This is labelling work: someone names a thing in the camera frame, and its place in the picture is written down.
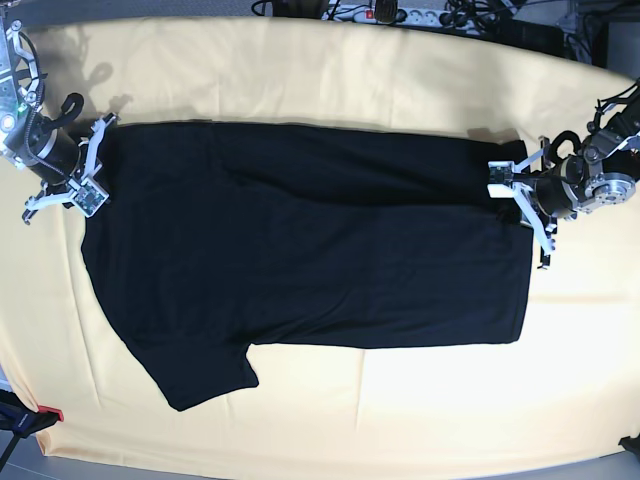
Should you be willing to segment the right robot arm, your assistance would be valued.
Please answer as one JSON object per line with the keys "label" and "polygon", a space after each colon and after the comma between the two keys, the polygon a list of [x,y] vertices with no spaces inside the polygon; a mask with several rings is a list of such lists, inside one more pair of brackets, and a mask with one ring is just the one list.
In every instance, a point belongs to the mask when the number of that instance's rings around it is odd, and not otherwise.
{"label": "right robot arm", "polygon": [[66,132],[82,113],[84,97],[69,94],[55,118],[44,114],[46,74],[31,39],[15,20],[1,27],[1,157],[18,170],[40,179],[39,192],[25,202],[22,221],[30,224],[39,211],[54,205],[75,208],[86,218],[110,200],[96,179],[105,133],[118,116],[99,117],[78,140]]}

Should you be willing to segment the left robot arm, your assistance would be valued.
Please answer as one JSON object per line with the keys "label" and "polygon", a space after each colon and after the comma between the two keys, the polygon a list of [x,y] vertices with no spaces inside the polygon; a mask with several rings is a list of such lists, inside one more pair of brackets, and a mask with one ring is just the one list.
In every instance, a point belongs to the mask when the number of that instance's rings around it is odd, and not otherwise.
{"label": "left robot arm", "polygon": [[639,183],[639,82],[621,93],[599,99],[594,116],[580,138],[565,130],[540,149],[515,163],[489,165],[488,189],[494,198],[513,199],[522,222],[540,246],[540,269],[547,269],[555,251],[558,221],[580,213],[623,204]]}

